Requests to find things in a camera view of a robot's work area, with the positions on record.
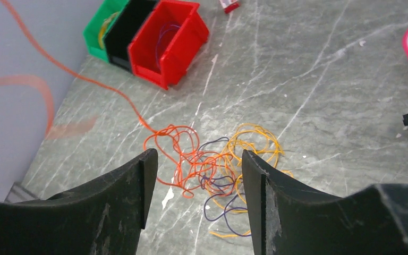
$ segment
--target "plastic container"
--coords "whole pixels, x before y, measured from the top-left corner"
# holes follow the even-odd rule
[[[103,4],[101,4],[98,11],[83,31],[83,38],[85,39],[85,44],[87,45],[88,53],[90,53],[90,55],[108,62],[105,47],[104,49],[101,49],[99,45],[98,35],[104,21],[115,12],[120,12],[128,2],[129,0],[104,0]],[[109,24],[107,32],[116,19],[117,17]]]
[[[166,90],[180,81],[209,37],[198,8],[176,0],[157,4],[127,48],[134,75]]]
[[[128,45],[145,19],[151,14],[158,0],[130,0],[104,36],[109,63],[132,72]]]

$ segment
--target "marble surface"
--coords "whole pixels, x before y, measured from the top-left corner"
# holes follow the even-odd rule
[[[176,88],[93,57],[81,73],[127,93],[156,129],[193,124],[207,141],[261,124],[286,152],[278,168],[314,188],[346,196],[372,183],[408,183],[408,1],[242,0],[230,15],[216,0],[200,3],[211,36]],[[124,99],[92,84],[76,80],[55,121],[94,115],[85,135],[45,141],[23,185],[46,198],[142,152],[149,131]],[[161,156],[159,166],[169,180],[174,165]],[[156,184],[138,254],[253,254],[250,238],[208,233],[226,227],[203,218],[203,191],[185,199],[173,189],[163,209],[168,189]],[[211,205],[210,213],[220,211]],[[247,215],[231,223],[249,227]]]

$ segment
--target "green bin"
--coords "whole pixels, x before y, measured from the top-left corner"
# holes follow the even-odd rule
[[[120,12],[122,9],[124,9],[128,2],[129,0],[104,0],[103,4],[95,13],[95,16],[93,16],[83,31],[83,38],[85,39],[85,44],[87,45],[88,53],[90,53],[90,55],[108,62],[106,49],[105,47],[104,49],[101,49],[98,42],[99,31],[101,30],[101,26],[103,25],[104,21],[115,12]],[[113,26],[113,23],[117,18],[118,15],[113,18],[112,22],[108,25],[105,34]]]

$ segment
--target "orange string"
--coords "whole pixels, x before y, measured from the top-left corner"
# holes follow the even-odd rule
[[[17,22],[18,26],[24,33],[24,35],[27,37],[29,42],[33,45],[33,47],[41,53],[45,58],[47,58],[51,63],[56,65],[58,68],[62,69],[63,71],[69,73],[70,75],[74,76],[75,78],[78,78],[83,81],[87,81],[90,83],[93,83],[97,86],[100,86],[104,89],[113,91],[123,97],[132,107],[134,110],[135,114],[138,117],[138,120],[140,123],[149,131],[152,132],[152,135],[150,135],[148,138],[143,143],[143,149],[146,150],[147,148],[147,143],[150,140],[154,140],[154,143],[158,147],[158,149],[169,159],[171,160],[175,165],[175,176],[173,179],[173,183],[168,183],[160,178],[157,178],[157,180],[165,185],[170,185],[174,187],[178,187],[183,190],[182,195],[186,198],[192,198],[193,197],[193,190],[198,189],[198,188],[203,188],[207,189],[210,193],[216,194],[216,193],[221,193],[219,188],[213,188],[213,182],[211,181],[212,178],[214,178],[217,173],[218,169],[225,168],[226,169],[226,175],[231,176],[233,179],[236,178],[235,173],[231,170],[231,167],[228,166],[227,164],[219,164],[218,162],[221,162],[221,160],[224,160],[224,158],[231,157],[230,154],[219,154],[216,152],[198,152],[199,149],[199,136],[196,133],[196,131],[189,127],[189,126],[175,126],[173,124],[170,124],[167,128],[162,129],[162,130],[155,130],[153,129],[147,121],[141,116],[140,112],[137,110],[135,104],[131,101],[131,99],[121,92],[118,89],[115,89],[113,87],[110,87],[108,85],[105,85],[99,81],[96,81],[94,79],[88,78],[86,76],[80,75],[76,72],[74,72],[72,69],[66,67],[62,63],[60,63],[58,60],[53,58],[49,53],[47,53],[35,40],[35,38],[32,36],[30,33],[29,29],[26,27],[24,22],[22,21],[21,17],[19,16],[18,12],[15,10],[15,8],[8,2],[8,0],[0,0],[0,2],[8,9],[8,11],[11,13],[15,21]],[[181,149],[180,146],[180,139],[182,136],[186,136],[188,140],[191,141],[191,150],[185,152],[185,150]],[[178,154],[178,159],[174,159],[173,156],[165,152],[161,146],[159,145],[158,139],[159,137],[169,137],[172,142],[173,150]],[[202,160],[202,157],[205,154],[214,154],[214,156],[208,157],[205,160]],[[183,164],[187,163],[190,168],[187,172],[183,171]],[[198,185],[191,185],[189,183],[190,179],[195,179],[197,178],[200,183]],[[231,188],[231,190],[225,192],[225,195],[229,195],[234,191],[234,187]]]

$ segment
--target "yellow string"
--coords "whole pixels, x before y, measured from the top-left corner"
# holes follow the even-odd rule
[[[259,146],[255,142],[249,142],[248,140],[251,140],[249,138],[243,139],[242,137],[246,136],[261,136],[265,140],[265,145],[263,145],[260,149]],[[243,183],[243,175],[241,171],[238,169],[240,168],[242,164],[242,158],[241,158],[241,153],[243,150],[251,150],[255,154],[262,156],[265,154],[270,154],[269,158],[265,160],[267,163],[269,163],[271,166],[274,168],[277,167],[277,164],[279,162],[279,157],[280,155],[285,155],[284,151],[282,150],[281,145],[277,141],[276,137],[267,129],[264,127],[257,125],[257,124],[242,124],[240,125],[236,131],[235,134],[229,139],[227,142],[226,146],[223,148],[221,153],[219,155],[224,155],[224,157],[218,157],[218,155],[214,157],[218,157],[218,168],[219,171],[222,175],[231,175],[232,173],[236,174],[236,181],[235,181],[235,191],[237,195],[240,197],[240,199],[243,201],[243,203],[247,203],[246,199],[241,195],[240,193],[240,186]],[[287,170],[281,170],[281,172],[294,177],[293,173]],[[224,206],[221,205],[217,199],[212,198],[213,202],[221,209],[224,210]],[[232,210],[231,212],[234,213],[247,213],[247,210]],[[227,237],[238,237],[238,235],[235,234],[228,234],[228,235],[220,235],[216,232],[210,231],[210,233],[214,236],[220,237],[220,238],[227,238]],[[250,234],[251,231],[245,232],[243,235],[248,235]]]
[[[112,15],[110,15],[110,17],[106,18],[103,22],[103,24],[101,25],[101,29],[99,30],[99,34],[98,34],[98,42],[99,42],[99,46],[101,47],[101,49],[104,49],[104,41],[103,41],[103,37],[105,32],[107,31],[107,27],[108,25],[112,22],[112,20],[118,16],[120,12],[115,12]]]

